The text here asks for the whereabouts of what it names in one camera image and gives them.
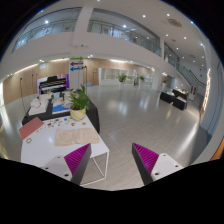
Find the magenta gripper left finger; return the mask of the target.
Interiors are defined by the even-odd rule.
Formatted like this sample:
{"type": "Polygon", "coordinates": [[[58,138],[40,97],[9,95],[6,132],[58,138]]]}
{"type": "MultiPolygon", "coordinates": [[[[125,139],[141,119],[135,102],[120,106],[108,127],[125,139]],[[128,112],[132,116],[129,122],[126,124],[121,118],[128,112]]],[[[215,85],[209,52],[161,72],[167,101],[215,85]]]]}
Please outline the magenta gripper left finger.
{"type": "Polygon", "coordinates": [[[76,185],[81,183],[91,155],[91,145],[86,144],[66,156],[56,156],[43,170],[68,180],[76,185]]]}

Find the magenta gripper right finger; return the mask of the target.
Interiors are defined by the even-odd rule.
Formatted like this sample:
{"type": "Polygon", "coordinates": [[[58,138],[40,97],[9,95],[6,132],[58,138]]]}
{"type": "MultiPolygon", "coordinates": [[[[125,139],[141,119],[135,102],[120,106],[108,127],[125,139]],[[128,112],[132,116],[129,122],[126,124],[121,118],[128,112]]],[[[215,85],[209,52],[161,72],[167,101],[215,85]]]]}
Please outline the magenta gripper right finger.
{"type": "Polygon", "coordinates": [[[183,166],[168,154],[157,154],[137,143],[132,144],[132,155],[145,185],[183,169],[183,166]]]}

